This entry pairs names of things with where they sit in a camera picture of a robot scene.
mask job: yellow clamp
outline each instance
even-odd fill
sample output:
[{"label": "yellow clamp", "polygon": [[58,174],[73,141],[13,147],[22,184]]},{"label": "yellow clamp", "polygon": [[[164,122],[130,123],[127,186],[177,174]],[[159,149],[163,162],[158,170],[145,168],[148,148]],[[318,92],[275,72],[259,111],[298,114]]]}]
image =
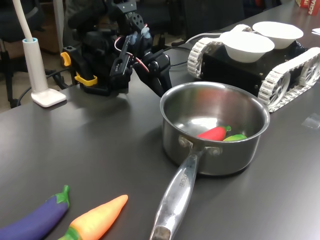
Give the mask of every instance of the yellow clamp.
[{"label": "yellow clamp", "polygon": [[98,83],[98,78],[94,76],[94,79],[92,80],[85,80],[84,78],[82,78],[79,73],[76,73],[76,76],[74,77],[75,80],[77,80],[79,83],[82,83],[83,85],[86,85],[87,87],[90,87],[92,85],[95,85]]},{"label": "yellow clamp", "polygon": [[64,66],[69,67],[71,65],[71,58],[69,56],[69,54],[67,52],[62,52],[60,54],[60,56],[62,57],[63,61],[64,61]]}]

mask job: lamp base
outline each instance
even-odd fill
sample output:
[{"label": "lamp base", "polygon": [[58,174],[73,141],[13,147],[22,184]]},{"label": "lamp base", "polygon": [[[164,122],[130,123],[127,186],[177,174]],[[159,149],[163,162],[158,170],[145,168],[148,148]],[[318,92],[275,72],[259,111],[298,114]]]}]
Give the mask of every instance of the lamp base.
[{"label": "lamp base", "polygon": [[48,108],[67,99],[66,95],[51,88],[43,91],[32,92],[31,98],[35,103],[44,108]]}]

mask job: tracked robot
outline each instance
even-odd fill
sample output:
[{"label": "tracked robot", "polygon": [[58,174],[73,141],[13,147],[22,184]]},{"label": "tracked robot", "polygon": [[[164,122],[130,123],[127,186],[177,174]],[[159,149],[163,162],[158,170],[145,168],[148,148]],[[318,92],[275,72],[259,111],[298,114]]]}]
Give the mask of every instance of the tracked robot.
[{"label": "tracked robot", "polygon": [[[253,30],[237,25],[231,31]],[[320,77],[320,48],[306,49],[294,41],[285,49],[274,49],[254,63],[232,60],[221,38],[204,37],[192,48],[188,72],[204,81],[220,82],[257,96],[275,112],[315,85]]]}]

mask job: stainless steel saucepan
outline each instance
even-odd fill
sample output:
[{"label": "stainless steel saucepan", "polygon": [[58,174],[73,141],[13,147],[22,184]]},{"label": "stainless steel saucepan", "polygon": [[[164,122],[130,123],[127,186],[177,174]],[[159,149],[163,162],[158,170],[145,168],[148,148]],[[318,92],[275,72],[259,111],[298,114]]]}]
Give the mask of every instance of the stainless steel saucepan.
[{"label": "stainless steel saucepan", "polygon": [[[164,151],[180,167],[160,202],[150,240],[172,240],[187,210],[197,172],[223,176],[245,169],[269,125],[270,115],[252,94],[203,81],[167,91],[160,110]],[[243,134],[247,138],[211,141],[197,137],[217,126],[231,126],[227,137]]]}]

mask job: gray table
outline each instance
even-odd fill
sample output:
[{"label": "gray table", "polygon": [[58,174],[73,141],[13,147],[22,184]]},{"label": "gray table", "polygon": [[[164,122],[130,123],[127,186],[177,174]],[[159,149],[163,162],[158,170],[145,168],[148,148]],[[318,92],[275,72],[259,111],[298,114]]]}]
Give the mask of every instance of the gray table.
[{"label": "gray table", "polygon": [[[317,17],[293,3],[247,19],[293,23],[306,47]],[[188,57],[169,52],[171,62]],[[172,68],[174,85],[190,82],[186,66]],[[320,132],[302,126],[320,114],[320,85],[271,116],[254,162],[228,178],[198,176],[175,240],[318,240]],[[84,212],[119,195],[129,200],[106,240],[147,240],[164,191],[177,167],[161,146],[160,99],[136,75],[129,94],[64,91],[67,103],[26,104],[0,114],[0,227],[14,222],[70,185],[70,209],[47,237],[56,240]]]}]

